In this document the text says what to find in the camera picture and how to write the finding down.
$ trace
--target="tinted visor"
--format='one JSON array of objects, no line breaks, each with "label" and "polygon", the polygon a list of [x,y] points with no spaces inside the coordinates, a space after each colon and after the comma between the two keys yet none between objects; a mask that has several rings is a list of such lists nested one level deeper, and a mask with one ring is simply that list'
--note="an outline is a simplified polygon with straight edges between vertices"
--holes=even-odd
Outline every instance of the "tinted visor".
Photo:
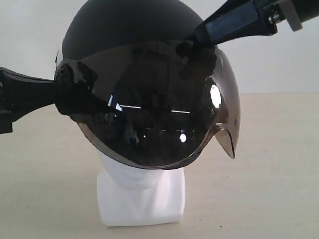
[{"label": "tinted visor", "polygon": [[93,94],[115,110],[72,115],[95,147],[129,166],[172,169],[193,162],[216,135],[235,156],[240,103],[232,68],[218,48],[191,44],[127,45],[77,64],[94,72]]}]

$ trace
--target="white wall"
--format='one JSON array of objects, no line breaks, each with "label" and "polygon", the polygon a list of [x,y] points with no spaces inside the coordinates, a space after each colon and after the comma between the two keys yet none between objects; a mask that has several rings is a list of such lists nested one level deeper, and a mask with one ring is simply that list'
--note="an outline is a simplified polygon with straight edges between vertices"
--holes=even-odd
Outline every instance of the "white wall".
[{"label": "white wall", "polygon": [[[52,78],[64,34],[86,0],[1,0],[0,66]],[[183,0],[202,18],[225,0]],[[286,22],[272,37],[224,43],[242,94],[319,92],[319,17],[293,33]]]}]

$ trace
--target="helmet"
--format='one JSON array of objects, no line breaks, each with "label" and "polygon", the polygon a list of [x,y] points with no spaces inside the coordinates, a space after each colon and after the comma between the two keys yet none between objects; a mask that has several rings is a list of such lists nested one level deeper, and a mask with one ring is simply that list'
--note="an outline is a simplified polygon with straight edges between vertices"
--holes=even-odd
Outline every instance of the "helmet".
[{"label": "helmet", "polygon": [[192,163],[213,136],[235,157],[237,83],[227,56],[190,37],[202,19],[178,0],[88,0],[57,55],[108,110],[73,113],[102,153],[142,169]]}]

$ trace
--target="beige table surface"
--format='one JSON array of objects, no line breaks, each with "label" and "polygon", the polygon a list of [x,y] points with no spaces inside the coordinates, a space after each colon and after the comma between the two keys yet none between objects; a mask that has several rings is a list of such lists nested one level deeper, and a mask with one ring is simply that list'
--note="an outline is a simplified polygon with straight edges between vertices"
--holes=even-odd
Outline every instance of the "beige table surface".
[{"label": "beige table surface", "polygon": [[242,96],[237,158],[214,139],[185,169],[180,224],[107,228],[93,146],[47,107],[0,135],[0,239],[318,239],[319,94]]}]

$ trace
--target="white mannequin head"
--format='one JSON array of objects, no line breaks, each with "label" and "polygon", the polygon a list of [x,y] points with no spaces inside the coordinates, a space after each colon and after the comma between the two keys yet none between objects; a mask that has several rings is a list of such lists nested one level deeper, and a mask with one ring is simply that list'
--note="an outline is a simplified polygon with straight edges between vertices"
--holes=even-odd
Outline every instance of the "white mannequin head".
[{"label": "white mannequin head", "polygon": [[119,163],[98,151],[103,166],[116,184],[129,190],[146,190],[154,187],[164,170],[133,168]]}]

